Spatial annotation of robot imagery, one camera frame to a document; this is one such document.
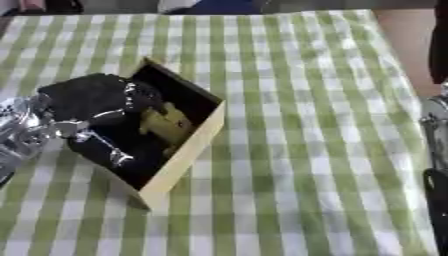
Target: yellow toy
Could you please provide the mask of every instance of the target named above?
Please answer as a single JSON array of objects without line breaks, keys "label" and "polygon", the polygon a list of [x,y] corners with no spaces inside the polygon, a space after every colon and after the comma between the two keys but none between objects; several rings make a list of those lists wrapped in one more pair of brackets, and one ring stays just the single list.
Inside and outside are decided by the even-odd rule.
[{"label": "yellow toy", "polygon": [[139,132],[142,135],[153,132],[171,145],[164,151],[166,156],[172,155],[175,150],[190,136],[193,125],[182,111],[173,103],[165,102],[166,115],[148,108],[141,115]]}]

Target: metal robotic arm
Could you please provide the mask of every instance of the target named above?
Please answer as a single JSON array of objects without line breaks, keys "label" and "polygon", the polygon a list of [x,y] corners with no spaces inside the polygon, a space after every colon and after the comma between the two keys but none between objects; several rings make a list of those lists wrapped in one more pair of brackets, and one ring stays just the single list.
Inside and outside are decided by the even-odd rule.
[{"label": "metal robotic arm", "polygon": [[104,165],[119,167],[132,161],[108,138],[90,129],[115,125],[128,114],[152,109],[167,114],[160,93],[146,83],[114,75],[93,74],[38,89],[31,97],[0,103],[0,187],[15,169],[42,151],[53,138],[72,145],[89,141],[104,153]]}]

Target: small object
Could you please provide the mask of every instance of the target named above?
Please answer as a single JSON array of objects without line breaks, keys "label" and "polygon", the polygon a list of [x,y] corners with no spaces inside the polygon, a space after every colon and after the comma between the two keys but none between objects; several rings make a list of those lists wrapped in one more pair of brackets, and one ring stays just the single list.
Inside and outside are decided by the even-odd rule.
[{"label": "small object", "polygon": [[165,115],[148,108],[141,115],[140,134],[147,134],[149,131],[164,139],[171,145],[166,150],[166,155],[171,155],[175,148],[180,146],[191,134],[193,125],[182,111],[178,110],[171,102],[166,102],[164,107],[167,111]]},{"label": "small object", "polygon": [[431,160],[424,171],[426,201],[440,255],[448,255],[448,82],[426,100],[420,119]]}]

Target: yellow box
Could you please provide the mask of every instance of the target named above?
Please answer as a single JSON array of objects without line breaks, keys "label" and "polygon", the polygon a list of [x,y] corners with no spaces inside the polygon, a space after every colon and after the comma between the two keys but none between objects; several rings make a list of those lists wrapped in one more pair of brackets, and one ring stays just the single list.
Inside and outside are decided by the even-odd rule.
[{"label": "yellow box", "polygon": [[154,209],[222,128],[225,101],[148,58],[145,58],[127,77],[150,83],[161,91],[162,96],[169,92],[170,100],[182,111],[182,105],[186,104],[204,111],[200,117],[193,112],[190,116],[187,114],[188,118],[198,123],[196,129],[141,189],[134,188],[112,171],[100,168],[124,190],[142,202],[143,206]]}]

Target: tablecloth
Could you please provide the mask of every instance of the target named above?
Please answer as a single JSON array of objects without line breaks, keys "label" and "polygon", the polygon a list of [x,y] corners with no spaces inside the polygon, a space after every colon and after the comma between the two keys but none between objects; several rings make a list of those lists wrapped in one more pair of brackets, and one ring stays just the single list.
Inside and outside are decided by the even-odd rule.
[{"label": "tablecloth", "polygon": [[219,136],[153,212],[50,143],[0,192],[0,252],[436,253],[420,103],[370,11],[16,17],[0,98],[143,56],[227,100]]}]

